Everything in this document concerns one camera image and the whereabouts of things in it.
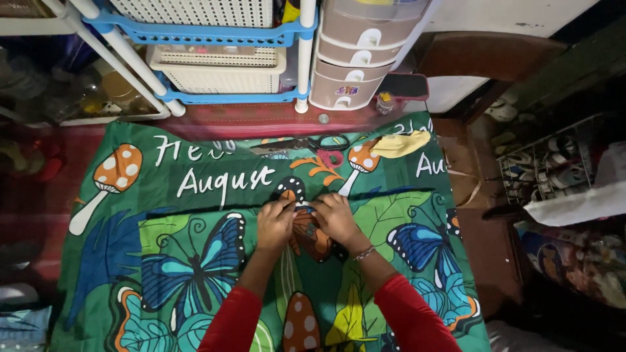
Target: sticker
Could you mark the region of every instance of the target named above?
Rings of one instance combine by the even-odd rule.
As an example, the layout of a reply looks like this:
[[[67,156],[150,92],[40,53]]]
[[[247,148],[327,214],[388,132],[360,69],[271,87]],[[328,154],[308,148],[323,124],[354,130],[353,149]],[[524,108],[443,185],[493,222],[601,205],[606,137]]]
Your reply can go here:
[[[355,95],[357,93],[359,93],[359,87],[355,86],[341,87],[335,92],[336,95]]]

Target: yellow cloth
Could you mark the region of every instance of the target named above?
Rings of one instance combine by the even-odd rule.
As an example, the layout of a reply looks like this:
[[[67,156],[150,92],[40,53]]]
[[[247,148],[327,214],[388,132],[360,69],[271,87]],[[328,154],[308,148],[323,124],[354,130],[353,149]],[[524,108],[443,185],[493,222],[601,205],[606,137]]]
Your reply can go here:
[[[430,133],[426,131],[413,131],[409,136],[385,135],[370,149],[370,152],[384,158],[399,158],[415,152],[429,140]]]

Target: red sleeve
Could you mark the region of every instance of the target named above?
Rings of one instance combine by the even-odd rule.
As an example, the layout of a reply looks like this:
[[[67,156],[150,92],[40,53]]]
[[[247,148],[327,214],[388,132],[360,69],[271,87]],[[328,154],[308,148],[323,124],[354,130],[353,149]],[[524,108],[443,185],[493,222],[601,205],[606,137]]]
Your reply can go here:
[[[461,352],[455,338],[409,281],[398,274],[374,295],[400,351]]]
[[[261,315],[261,300],[243,287],[234,287],[222,302],[197,352],[248,352]]]

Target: person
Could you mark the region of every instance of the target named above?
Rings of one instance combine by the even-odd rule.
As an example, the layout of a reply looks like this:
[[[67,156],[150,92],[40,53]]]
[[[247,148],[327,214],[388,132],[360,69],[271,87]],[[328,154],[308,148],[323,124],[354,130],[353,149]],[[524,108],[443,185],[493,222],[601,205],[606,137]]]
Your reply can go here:
[[[460,352],[455,338],[413,285],[378,254],[354,222],[348,200],[337,193],[311,202],[312,215],[325,234],[356,258],[374,303],[394,331],[401,351]],[[248,352],[274,264],[292,236],[295,203],[277,200],[258,215],[258,243],[239,281],[224,299],[198,352]]]

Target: yellow leaf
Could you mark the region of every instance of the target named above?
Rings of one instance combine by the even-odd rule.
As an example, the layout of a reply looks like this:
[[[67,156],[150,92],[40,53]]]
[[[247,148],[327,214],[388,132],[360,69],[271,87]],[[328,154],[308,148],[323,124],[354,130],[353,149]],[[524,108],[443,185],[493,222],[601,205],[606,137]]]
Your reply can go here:
[[[326,346],[363,338],[363,307],[359,291],[354,283],[350,285],[346,306],[337,312],[330,331],[326,334]]]

